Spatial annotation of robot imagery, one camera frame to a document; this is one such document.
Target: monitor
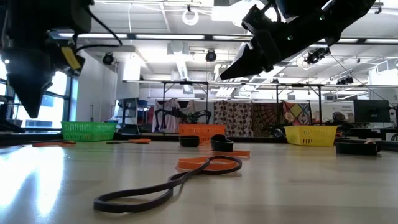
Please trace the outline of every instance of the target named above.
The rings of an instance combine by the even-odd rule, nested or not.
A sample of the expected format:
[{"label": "monitor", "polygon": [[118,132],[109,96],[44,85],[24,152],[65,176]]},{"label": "monitor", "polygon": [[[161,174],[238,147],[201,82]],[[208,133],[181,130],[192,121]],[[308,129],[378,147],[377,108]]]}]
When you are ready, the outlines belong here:
[{"label": "monitor", "polygon": [[388,123],[389,108],[387,100],[354,100],[355,122]]}]

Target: yellow basket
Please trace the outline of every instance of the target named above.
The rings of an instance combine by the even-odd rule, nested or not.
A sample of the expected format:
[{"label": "yellow basket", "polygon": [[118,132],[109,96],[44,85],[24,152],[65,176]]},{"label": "yellow basket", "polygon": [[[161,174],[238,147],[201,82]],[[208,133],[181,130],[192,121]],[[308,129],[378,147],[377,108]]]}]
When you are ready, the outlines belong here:
[{"label": "yellow basket", "polygon": [[333,146],[337,126],[285,127],[287,142],[299,146]]}]

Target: camera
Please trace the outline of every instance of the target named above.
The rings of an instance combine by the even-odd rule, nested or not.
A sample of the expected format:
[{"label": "camera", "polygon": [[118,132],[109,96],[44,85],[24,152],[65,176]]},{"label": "camera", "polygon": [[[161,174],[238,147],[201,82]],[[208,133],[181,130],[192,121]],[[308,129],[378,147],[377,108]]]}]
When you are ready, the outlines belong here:
[{"label": "camera", "polygon": [[112,52],[105,53],[102,62],[104,63],[104,65],[112,65],[112,63],[114,62],[113,53]]},{"label": "camera", "polygon": [[207,51],[207,54],[206,54],[206,61],[207,62],[215,62],[216,59],[217,59],[217,55],[216,55],[216,52],[214,50]]}]

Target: window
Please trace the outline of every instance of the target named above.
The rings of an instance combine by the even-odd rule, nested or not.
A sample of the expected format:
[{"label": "window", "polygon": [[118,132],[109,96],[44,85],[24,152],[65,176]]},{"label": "window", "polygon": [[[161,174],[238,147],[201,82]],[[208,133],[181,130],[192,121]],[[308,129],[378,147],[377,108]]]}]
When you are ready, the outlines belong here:
[{"label": "window", "polygon": [[0,95],[5,96],[7,90],[7,85],[4,83],[0,83]]},{"label": "window", "polygon": [[0,60],[0,78],[6,80],[7,79],[7,70],[6,65]]},{"label": "window", "polygon": [[47,91],[64,96],[67,90],[67,75],[63,72],[55,72],[52,84]]},{"label": "window", "polygon": [[22,120],[23,128],[61,128],[64,102],[63,98],[44,95],[37,118],[30,118],[23,106],[16,106],[14,119]]}]

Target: black object on table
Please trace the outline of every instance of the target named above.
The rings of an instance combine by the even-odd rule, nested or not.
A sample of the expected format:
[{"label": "black object on table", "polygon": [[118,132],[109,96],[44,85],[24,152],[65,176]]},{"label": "black object on table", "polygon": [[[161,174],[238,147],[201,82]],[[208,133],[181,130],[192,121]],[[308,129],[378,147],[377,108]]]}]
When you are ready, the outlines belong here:
[{"label": "black object on table", "polygon": [[[229,161],[236,162],[236,167],[228,170],[218,170],[218,171],[205,170],[206,167],[210,165],[210,161],[215,159],[226,159]],[[240,168],[242,168],[242,161],[238,158],[233,158],[228,156],[213,156],[208,158],[208,160],[202,166],[200,166],[195,170],[192,170],[190,172],[182,172],[174,174],[173,176],[169,177],[167,182],[164,184],[159,184],[151,187],[141,187],[139,189],[120,190],[117,192],[111,192],[108,194],[101,195],[94,199],[94,210],[101,212],[109,212],[109,213],[125,213],[125,212],[137,213],[137,212],[150,210],[163,205],[166,201],[168,201],[170,198],[173,197],[174,187],[184,184],[187,180],[189,180],[195,175],[229,174],[240,170]],[[131,204],[110,202],[111,200],[115,200],[118,198],[147,195],[151,193],[161,192],[164,190],[166,190],[166,193],[163,193],[160,197],[157,197],[151,201],[140,204],[131,205]]]},{"label": "black object on table", "polygon": [[233,152],[234,142],[223,134],[216,134],[210,139],[211,149],[216,152]]},{"label": "black object on table", "polygon": [[183,147],[198,147],[200,138],[199,136],[180,136],[180,145]]},{"label": "black object on table", "polygon": [[337,154],[376,156],[380,152],[376,144],[336,142]]},{"label": "black object on table", "polygon": [[25,129],[7,121],[7,111],[9,102],[14,100],[11,96],[0,96],[0,131],[12,131],[13,133],[25,133]]}]

